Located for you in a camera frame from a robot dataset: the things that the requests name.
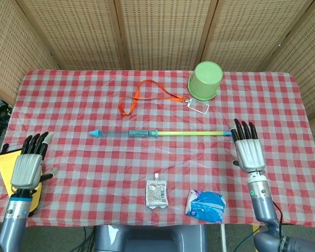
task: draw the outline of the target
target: orange lanyard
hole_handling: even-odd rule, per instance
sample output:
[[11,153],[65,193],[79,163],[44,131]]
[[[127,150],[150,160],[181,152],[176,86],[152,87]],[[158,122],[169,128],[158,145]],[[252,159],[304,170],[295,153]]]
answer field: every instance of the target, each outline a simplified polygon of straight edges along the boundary
[[[146,82],[151,82],[151,83],[154,83],[156,84],[159,88],[162,89],[162,91],[164,91],[165,93],[169,94],[171,97],[166,97],[166,98],[145,98],[145,97],[139,97],[139,94],[140,94],[140,86]],[[121,114],[123,116],[129,116],[133,113],[133,110],[135,108],[135,106],[137,105],[137,100],[154,100],[154,99],[161,99],[161,100],[172,100],[172,101],[177,101],[177,102],[186,102],[186,99],[184,97],[181,97],[181,96],[177,96],[175,94],[172,94],[170,92],[168,92],[160,83],[154,81],[154,80],[143,80],[143,81],[140,81],[140,83],[138,84],[138,89],[136,90],[135,92],[135,95],[134,96],[131,96],[131,98],[133,98],[133,103],[131,105],[131,109],[130,109],[130,112],[129,113],[126,113],[124,108],[123,108],[123,101],[124,99],[126,99],[128,97],[122,97],[120,98],[119,100],[119,110],[121,112]]]

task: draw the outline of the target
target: table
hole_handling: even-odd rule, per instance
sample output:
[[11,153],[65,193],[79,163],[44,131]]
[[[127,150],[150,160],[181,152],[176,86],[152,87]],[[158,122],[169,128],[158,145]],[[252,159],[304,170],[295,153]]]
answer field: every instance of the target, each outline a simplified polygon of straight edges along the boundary
[[[28,225],[177,225],[204,223],[184,214],[189,190],[225,196],[224,223],[257,223],[247,174],[232,160],[226,136],[96,139],[94,129],[229,130],[234,118],[255,123],[267,160],[272,197],[284,222],[315,227],[315,145],[300,90],[279,72],[225,72],[207,115],[170,100],[139,101],[123,117],[119,97],[131,96],[139,81],[153,79],[188,97],[189,71],[29,72],[20,87],[5,136],[10,149],[38,132],[55,133],[44,171],[59,168],[43,184],[38,210]],[[141,96],[164,96],[156,86]],[[167,180],[169,207],[145,206],[146,180]],[[8,202],[0,176],[0,222]]]

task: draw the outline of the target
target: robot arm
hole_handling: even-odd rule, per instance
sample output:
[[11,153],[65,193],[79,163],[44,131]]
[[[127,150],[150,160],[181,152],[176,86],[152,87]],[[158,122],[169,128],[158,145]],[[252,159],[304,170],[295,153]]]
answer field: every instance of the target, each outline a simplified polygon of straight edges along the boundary
[[263,170],[266,167],[264,153],[253,123],[235,119],[236,129],[232,137],[236,144],[238,165],[249,174],[248,189],[256,219],[265,223],[267,231],[254,236],[254,244],[259,252],[315,252],[315,241],[282,236],[270,188]]
[[48,132],[33,138],[30,135],[16,159],[11,184],[17,190],[9,199],[0,233],[0,246],[4,252],[19,251],[35,188],[54,175],[41,176],[43,160],[52,137]]

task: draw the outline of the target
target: blue packet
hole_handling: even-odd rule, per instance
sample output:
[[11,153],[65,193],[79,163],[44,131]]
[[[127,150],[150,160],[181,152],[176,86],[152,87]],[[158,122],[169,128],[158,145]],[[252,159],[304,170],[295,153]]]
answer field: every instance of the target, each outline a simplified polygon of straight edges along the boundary
[[185,214],[212,223],[222,223],[225,210],[224,197],[214,193],[190,190]]

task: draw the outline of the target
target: green bucket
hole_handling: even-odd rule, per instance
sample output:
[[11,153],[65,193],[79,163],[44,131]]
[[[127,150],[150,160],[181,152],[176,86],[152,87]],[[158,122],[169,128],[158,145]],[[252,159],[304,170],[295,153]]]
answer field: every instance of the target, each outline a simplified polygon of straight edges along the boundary
[[218,94],[222,78],[223,71],[218,64],[211,61],[201,62],[189,77],[189,93],[198,100],[211,100]]

